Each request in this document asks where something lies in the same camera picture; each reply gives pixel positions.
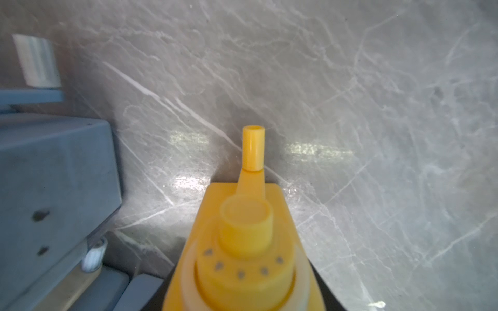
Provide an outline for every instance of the grey marble surface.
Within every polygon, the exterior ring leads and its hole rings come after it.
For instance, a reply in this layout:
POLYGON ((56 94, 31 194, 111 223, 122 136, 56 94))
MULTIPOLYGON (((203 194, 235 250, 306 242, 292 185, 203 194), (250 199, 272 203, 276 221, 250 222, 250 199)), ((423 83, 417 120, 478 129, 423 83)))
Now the grey marble surface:
POLYGON ((164 276, 241 129, 267 128, 307 255, 351 311, 498 309, 498 6, 489 0, 3 0, 55 43, 67 102, 109 120, 124 188, 107 261, 164 276))

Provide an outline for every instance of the yellow cylinder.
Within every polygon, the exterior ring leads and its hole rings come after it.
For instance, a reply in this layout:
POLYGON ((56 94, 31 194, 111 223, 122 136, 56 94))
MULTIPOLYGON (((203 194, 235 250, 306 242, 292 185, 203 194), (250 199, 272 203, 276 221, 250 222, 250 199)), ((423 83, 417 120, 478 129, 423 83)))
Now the yellow cylinder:
POLYGON ((273 209, 268 201, 235 195, 221 206, 220 244, 236 257, 264 252, 273 238, 273 209))
MULTIPOLYGON (((249 233, 249 230, 240 231, 240 225, 252 225, 255 222, 261 225, 262 220, 268 219, 264 210, 254 207, 257 209, 257 215, 254 216, 239 213, 239 210, 237 215, 230 215, 232 212, 225 210, 223 217, 239 224, 230 225, 231 234, 221 236, 219 226, 226 225, 225 220, 213 218, 199 235, 195 260, 196 281, 199 292, 213 310, 275 311, 292 293, 297 257, 293 236, 287 231, 284 222, 277 220, 273 223, 272 241, 257 256, 241 258, 233 255, 233 248, 231 252, 227 251, 224 244, 227 237, 229 245, 237 249, 248 245, 245 241, 237 244, 234 239, 234 235, 240 237, 242 232, 249 233)), ((262 241, 261 235, 255 239, 262 241)))
POLYGON ((242 129, 242 168, 260 171, 264 166, 264 127, 244 126, 242 129))

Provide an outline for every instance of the dark hole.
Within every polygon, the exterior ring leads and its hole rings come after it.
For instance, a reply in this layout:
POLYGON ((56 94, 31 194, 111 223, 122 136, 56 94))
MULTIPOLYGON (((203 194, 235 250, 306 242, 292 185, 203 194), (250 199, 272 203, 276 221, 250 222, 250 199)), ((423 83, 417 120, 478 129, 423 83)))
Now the dark hole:
POLYGON ((33 218, 34 222, 39 222, 45 219, 50 214, 48 210, 37 210, 36 212, 33 213, 33 218))
POLYGON ((48 252, 48 246, 42 246, 40 248, 40 250, 38 251, 38 256, 41 256, 41 255, 45 254, 46 252, 48 252))
POLYGON ((239 280, 243 280, 246 277, 246 273, 243 270, 239 270, 237 272, 237 277, 239 278, 239 280))
POLYGON ((215 266, 215 271, 223 269, 223 262, 218 261, 215 266))
POLYGON ((99 240, 97 243, 95 243, 95 245, 93 247, 99 248, 99 247, 102 247, 103 244, 104 244, 104 242, 102 242, 102 240, 99 240))

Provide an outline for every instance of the white ring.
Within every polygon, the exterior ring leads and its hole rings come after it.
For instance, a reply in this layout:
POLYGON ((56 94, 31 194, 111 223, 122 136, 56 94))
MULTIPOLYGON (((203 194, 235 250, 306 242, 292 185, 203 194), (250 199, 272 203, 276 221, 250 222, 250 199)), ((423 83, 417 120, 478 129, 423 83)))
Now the white ring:
MULTIPOLYGON (((195 283, 195 250, 197 241, 192 243, 185 254, 180 271, 180 289, 186 311, 213 311, 202 299, 195 283)), ((306 311, 310 293, 310 273, 304 253, 294 246, 296 254, 296 277, 292 294, 278 311, 306 311)))
POLYGON ((102 266, 104 254, 107 248, 107 239, 102 237, 94 247, 88 250, 81 261, 81 270, 85 273, 92 273, 102 266))

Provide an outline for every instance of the dark dot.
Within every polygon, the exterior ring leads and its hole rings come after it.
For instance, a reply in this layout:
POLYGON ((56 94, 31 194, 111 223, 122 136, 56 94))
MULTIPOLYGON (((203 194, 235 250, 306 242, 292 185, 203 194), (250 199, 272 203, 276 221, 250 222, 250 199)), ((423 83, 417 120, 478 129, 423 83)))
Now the dark dot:
POLYGON ((46 252, 48 252, 48 246, 42 246, 37 254, 38 254, 38 256, 41 256, 41 255, 45 254, 46 252))
POLYGON ((31 218, 33 219, 34 222, 39 222, 45 219, 50 214, 48 210, 37 210, 36 212, 33 213, 33 216, 31 218))
POLYGON ((22 291, 21 296, 27 295, 29 293, 30 289, 31 289, 31 286, 28 286, 24 291, 22 291))
POLYGON ((444 98, 443 90, 440 87, 435 87, 434 88, 434 96, 437 99, 442 100, 444 98))
POLYGON ((237 272, 237 277, 239 278, 239 280, 243 280, 246 277, 246 273, 244 272, 244 270, 239 270, 237 272))
POLYGON ((215 266, 215 271, 223 269, 223 262, 218 261, 215 266))

